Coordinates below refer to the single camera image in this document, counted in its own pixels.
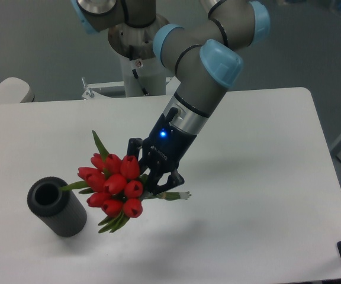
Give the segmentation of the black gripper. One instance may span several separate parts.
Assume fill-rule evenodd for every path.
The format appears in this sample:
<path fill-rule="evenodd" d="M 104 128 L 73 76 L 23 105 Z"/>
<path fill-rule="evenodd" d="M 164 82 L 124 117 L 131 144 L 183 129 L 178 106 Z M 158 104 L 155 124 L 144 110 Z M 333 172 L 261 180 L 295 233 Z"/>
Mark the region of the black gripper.
<path fill-rule="evenodd" d="M 128 140 L 128 156 L 134 156 L 139 163 L 140 174 L 147 167 L 150 169 L 146 182 L 146 190 L 154 195 L 166 192 L 185 183 L 177 168 L 181 158 L 189 149 L 196 136 L 179 130 L 171 124 L 176 116 L 176 108 L 172 107 L 167 115 L 162 114 L 148 138 L 130 138 Z M 166 183 L 159 185 L 163 174 L 170 172 Z"/>

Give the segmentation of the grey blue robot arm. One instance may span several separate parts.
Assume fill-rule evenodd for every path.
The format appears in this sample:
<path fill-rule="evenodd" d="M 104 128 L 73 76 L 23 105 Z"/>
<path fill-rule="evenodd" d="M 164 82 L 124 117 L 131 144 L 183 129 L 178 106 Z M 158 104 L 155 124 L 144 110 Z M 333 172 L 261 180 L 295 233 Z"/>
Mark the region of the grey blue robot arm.
<path fill-rule="evenodd" d="M 156 58 L 179 80 L 148 138 L 131 138 L 127 154 L 149 171 L 148 192 L 182 185 L 179 162 L 242 71 L 238 49 L 269 35 L 268 10 L 258 1 L 202 1 L 207 22 L 187 30 L 161 17 L 155 1 L 73 1 L 72 6 L 87 32 L 108 30 L 117 53 L 131 60 Z"/>

